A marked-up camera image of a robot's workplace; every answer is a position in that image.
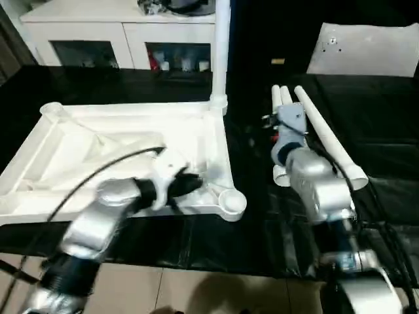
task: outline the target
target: black cable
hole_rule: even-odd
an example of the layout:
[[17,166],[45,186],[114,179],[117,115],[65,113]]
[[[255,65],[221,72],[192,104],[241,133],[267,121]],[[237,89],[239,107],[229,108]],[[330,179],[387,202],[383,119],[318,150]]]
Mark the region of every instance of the black cable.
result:
[[[11,276],[13,276],[16,272],[18,272],[18,268],[14,267],[12,264],[9,264],[8,262],[5,262],[4,260],[0,260],[0,270],[5,273],[8,273]],[[19,273],[18,279],[30,285],[33,285],[39,281],[38,278],[35,278],[34,276],[31,276],[30,274],[24,271],[21,271]]]
[[[294,131],[295,133],[305,137],[305,134],[299,130],[297,130],[296,128],[290,126],[289,124],[285,123],[284,121],[279,121],[280,124],[284,125],[285,127],[289,128],[290,130]],[[317,145],[316,147],[311,146],[311,149],[313,149],[317,154],[319,154],[320,156],[323,156],[324,158],[326,158],[326,160],[328,162],[331,163],[331,165],[333,165],[334,167],[336,167],[340,173],[342,174],[342,176],[344,177],[346,184],[348,185],[348,188],[350,190],[350,194],[352,199],[354,198],[354,186],[352,185],[351,180],[349,179],[349,176],[346,174],[344,168],[342,167],[342,165],[340,165],[336,159],[330,155],[323,147],[321,147],[320,145]],[[374,194],[374,200],[376,201],[376,203],[378,204],[379,207],[381,207],[381,204],[378,200],[378,198],[376,197],[376,193],[375,193],[375,189],[373,188],[373,186],[371,185],[373,194]],[[357,233],[360,234],[361,232],[361,222],[360,222],[360,215],[359,215],[359,211],[357,210],[357,207],[355,206],[355,212],[356,212],[356,217],[357,217],[357,221],[355,222],[355,227],[357,228]],[[410,307],[410,311],[412,313],[416,313],[417,311],[417,307],[416,307],[416,299],[414,298],[414,294],[413,294],[413,287],[412,287],[412,280],[410,278],[409,275],[409,271],[413,272],[413,266],[410,263],[409,257],[407,256],[406,250],[403,247],[403,244],[401,242],[401,240],[399,239],[396,231],[394,230],[394,228],[392,226],[390,226],[390,224],[388,224],[388,222],[384,222],[384,228],[385,231],[387,231],[388,235],[390,237],[392,237],[393,239],[384,239],[387,240],[386,242],[388,243],[388,247],[390,249],[390,252],[393,254],[393,258],[397,264],[397,268],[399,269],[401,276],[402,276],[402,280],[404,282],[404,287],[403,289],[406,292],[407,295],[407,299],[409,300],[409,307]]]
[[142,150],[137,150],[135,152],[131,152],[129,154],[126,154],[120,158],[117,158],[115,160],[112,160],[111,162],[108,162],[107,164],[101,166],[95,172],[93,172],[91,175],[89,175],[87,178],[83,179],[75,188],[73,188],[69,194],[61,201],[61,203],[55,208],[55,210],[48,216],[48,218],[45,220],[45,223],[42,225],[41,230],[39,230],[38,234],[33,237],[32,241],[29,243],[29,245],[25,249],[25,254],[23,255],[22,259],[20,260],[19,268],[17,269],[17,272],[14,274],[12,280],[10,281],[9,287],[7,288],[6,293],[3,296],[3,299],[1,301],[0,306],[0,314],[3,314],[7,304],[9,302],[10,296],[12,295],[12,292],[16,286],[16,282],[20,276],[20,273],[22,272],[23,267],[25,266],[26,260],[28,255],[31,253],[32,248],[38,244],[39,240],[43,237],[44,233],[48,230],[49,224],[51,223],[52,219],[58,214],[58,211],[67,203],[67,201],[82,187],[84,186],[88,181],[93,179],[97,174],[101,173],[103,170],[106,170],[107,168],[125,160],[128,158],[131,158],[133,156],[137,156],[140,154],[144,154],[146,152],[157,152],[160,154],[160,152],[164,149],[164,147],[153,147],[153,148],[146,148]]

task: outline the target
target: tiled floor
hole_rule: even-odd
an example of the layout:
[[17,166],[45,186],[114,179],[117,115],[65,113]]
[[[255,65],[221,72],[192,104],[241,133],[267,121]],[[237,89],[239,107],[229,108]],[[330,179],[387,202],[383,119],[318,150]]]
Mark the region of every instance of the tiled floor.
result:
[[[15,266],[19,258],[0,254]],[[30,258],[25,270],[37,277],[40,261]],[[0,297],[9,281],[10,276],[0,272]],[[248,309],[252,314],[321,314],[320,287],[321,283],[297,280],[104,264],[84,313],[240,314]],[[18,312],[28,289],[19,283],[7,314]],[[397,292],[406,303],[401,289]]]

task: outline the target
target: white panel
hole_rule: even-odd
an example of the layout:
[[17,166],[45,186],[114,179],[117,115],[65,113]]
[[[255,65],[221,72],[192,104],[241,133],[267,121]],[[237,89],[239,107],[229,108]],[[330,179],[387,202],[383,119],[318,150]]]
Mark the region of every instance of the white panel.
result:
[[418,58],[419,24],[323,23],[307,73],[413,77]]
[[50,41],[109,41],[120,68],[133,63],[121,23],[25,23],[45,65],[61,65]]
[[150,69],[145,43],[210,43],[213,63],[214,24],[124,23],[124,29],[136,69]]

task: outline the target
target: red object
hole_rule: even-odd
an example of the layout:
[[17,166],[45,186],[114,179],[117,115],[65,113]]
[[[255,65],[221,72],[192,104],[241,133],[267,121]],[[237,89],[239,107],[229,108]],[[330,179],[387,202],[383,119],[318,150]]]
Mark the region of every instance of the red object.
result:
[[279,133],[277,133],[276,135],[271,136],[271,137],[270,137],[270,140],[271,140],[272,142],[276,142],[279,138],[280,138],[280,134],[279,134]]
[[155,57],[153,57],[153,54],[150,50],[147,51],[149,55],[149,62],[150,62],[150,68],[152,71],[159,71],[160,66],[158,65],[158,62],[155,60]]

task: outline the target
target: black tablecloth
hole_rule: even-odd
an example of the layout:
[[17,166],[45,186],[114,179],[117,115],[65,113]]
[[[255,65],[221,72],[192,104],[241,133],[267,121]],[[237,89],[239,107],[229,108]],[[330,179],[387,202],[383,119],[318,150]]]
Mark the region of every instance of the black tablecloth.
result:
[[[194,270],[316,279],[317,249],[298,196],[272,182],[269,134],[260,117],[270,108],[270,87],[303,85],[370,183],[355,204],[370,245],[395,284],[384,222],[405,246],[419,276],[419,85],[411,78],[299,75],[229,76],[225,117],[234,184],[247,198],[242,219],[216,215],[135,218],[122,231],[109,261]],[[3,169],[49,101],[65,105],[207,100],[208,74],[175,75],[114,69],[25,67],[0,88],[0,167]],[[22,253],[41,224],[0,227],[0,251]],[[34,255],[50,254],[66,223],[48,228]]]

